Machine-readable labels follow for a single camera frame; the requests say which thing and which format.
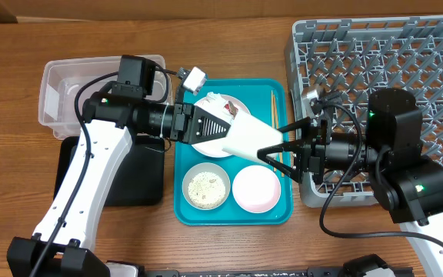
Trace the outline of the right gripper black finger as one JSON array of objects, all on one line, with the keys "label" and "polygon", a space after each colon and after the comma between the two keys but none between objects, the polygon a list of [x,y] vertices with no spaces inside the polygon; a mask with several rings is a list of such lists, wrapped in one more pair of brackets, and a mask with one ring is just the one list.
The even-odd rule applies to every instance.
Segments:
[{"label": "right gripper black finger", "polygon": [[[293,165],[287,165],[284,162],[277,162],[275,158],[272,158],[270,154],[283,154],[291,153],[293,156]],[[273,145],[259,149],[257,151],[257,158],[264,163],[276,168],[285,176],[288,176],[291,180],[295,182],[300,182],[302,179],[302,141],[295,140],[292,142],[283,142],[278,145]]]},{"label": "right gripper black finger", "polygon": [[283,126],[281,128],[282,133],[288,133],[290,131],[295,132],[295,138],[301,139],[302,136],[308,131],[311,126],[311,119],[309,117],[299,119],[296,122]]}]

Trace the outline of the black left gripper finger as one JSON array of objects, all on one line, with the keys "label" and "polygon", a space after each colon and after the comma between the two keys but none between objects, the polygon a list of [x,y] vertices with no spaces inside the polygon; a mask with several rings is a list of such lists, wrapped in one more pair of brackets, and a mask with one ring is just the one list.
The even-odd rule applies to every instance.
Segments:
[{"label": "black left gripper finger", "polygon": [[197,131],[198,142],[207,142],[224,138],[231,125],[228,123],[203,122]]},{"label": "black left gripper finger", "polygon": [[212,113],[204,110],[202,107],[195,105],[194,106],[194,114],[193,118],[196,120],[201,119],[202,121],[208,120],[209,122],[213,122],[217,125],[220,125],[222,127],[230,127],[231,124],[229,122],[226,122],[222,118],[217,117],[216,115],[213,115]]}]

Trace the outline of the white napkin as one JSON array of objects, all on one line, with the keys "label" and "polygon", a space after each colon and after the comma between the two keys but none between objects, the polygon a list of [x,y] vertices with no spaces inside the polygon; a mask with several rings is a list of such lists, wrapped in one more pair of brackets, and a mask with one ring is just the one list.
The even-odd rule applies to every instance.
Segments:
[{"label": "white napkin", "polygon": [[231,115],[229,100],[226,100],[218,93],[209,92],[206,95],[204,107],[212,114]]}]

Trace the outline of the red snack wrapper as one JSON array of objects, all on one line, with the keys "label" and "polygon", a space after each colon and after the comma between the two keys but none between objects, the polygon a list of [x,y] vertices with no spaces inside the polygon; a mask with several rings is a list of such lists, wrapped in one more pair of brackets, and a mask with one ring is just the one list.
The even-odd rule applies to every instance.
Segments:
[{"label": "red snack wrapper", "polygon": [[236,115],[238,114],[238,108],[233,104],[233,102],[231,101],[227,101],[224,109],[227,110],[228,114],[232,117],[235,118]]}]

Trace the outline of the grey bowl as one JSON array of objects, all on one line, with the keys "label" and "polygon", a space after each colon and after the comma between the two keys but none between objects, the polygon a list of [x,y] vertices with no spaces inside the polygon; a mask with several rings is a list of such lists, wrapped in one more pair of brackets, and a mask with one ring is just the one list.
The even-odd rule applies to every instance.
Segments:
[{"label": "grey bowl", "polygon": [[231,181],[230,181],[230,178],[228,177],[228,174],[226,173],[226,171],[221,166],[216,165],[214,163],[210,163],[210,162],[199,163],[199,164],[193,166],[192,168],[190,168],[186,172],[186,174],[185,174],[185,176],[183,178],[183,181],[182,181],[182,194],[183,194],[185,200],[191,206],[196,208],[192,204],[190,198],[188,197],[188,184],[194,178],[195,175],[197,175],[198,173],[201,173],[201,172],[213,172],[213,173],[215,173],[215,174],[217,174],[217,175],[219,175],[221,177],[221,179],[225,183],[225,188],[226,188],[225,200],[223,201],[223,203],[224,203],[227,200],[227,198],[228,198],[228,196],[230,194],[230,191],[231,191]]}]

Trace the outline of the pile of rice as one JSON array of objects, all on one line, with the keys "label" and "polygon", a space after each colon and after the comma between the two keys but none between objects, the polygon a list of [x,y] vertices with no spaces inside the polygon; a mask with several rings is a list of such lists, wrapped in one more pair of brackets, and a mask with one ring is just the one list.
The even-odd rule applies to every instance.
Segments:
[{"label": "pile of rice", "polygon": [[225,183],[213,172],[201,172],[188,184],[188,197],[199,209],[213,209],[225,200]]}]

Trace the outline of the white plastic cup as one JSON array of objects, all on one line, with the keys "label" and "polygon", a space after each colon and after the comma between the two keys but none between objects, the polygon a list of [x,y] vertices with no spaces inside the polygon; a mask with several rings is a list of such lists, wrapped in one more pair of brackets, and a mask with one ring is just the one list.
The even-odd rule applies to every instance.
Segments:
[{"label": "white plastic cup", "polygon": [[264,164],[259,149],[283,142],[283,134],[253,115],[239,111],[223,139],[222,150],[240,158]]}]

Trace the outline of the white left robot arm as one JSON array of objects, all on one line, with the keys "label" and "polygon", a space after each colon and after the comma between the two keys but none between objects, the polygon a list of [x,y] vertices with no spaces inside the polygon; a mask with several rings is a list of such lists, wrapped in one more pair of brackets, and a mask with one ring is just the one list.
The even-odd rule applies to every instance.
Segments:
[{"label": "white left robot arm", "polygon": [[225,137],[229,123],[184,102],[197,95],[207,75],[180,68],[175,104],[148,100],[158,63],[123,55],[118,71],[89,82],[105,85],[74,109],[81,126],[75,154],[54,201],[32,237],[13,238],[7,262],[14,276],[128,276],[145,274],[140,265],[102,262],[94,253],[99,219],[115,175],[139,133],[194,145]]}]

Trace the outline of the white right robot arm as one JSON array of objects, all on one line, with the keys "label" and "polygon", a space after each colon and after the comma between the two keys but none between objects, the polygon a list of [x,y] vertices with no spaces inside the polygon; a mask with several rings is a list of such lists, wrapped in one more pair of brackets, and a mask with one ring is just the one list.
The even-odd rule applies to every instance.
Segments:
[{"label": "white right robot arm", "polygon": [[388,211],[418,256],[425,273],[443,276],[443,167],[422,154],[422,113],[412,93],[383,88],[368,99],[367,121],[353,133],[331,130],[341,93],[314,87],[302,96],[305,117],[281,128],[300,138],[259,149],[264,163],[296,182],[310,174],[317,184],[331,171],[347,182],[368,174],[380,206]]}]

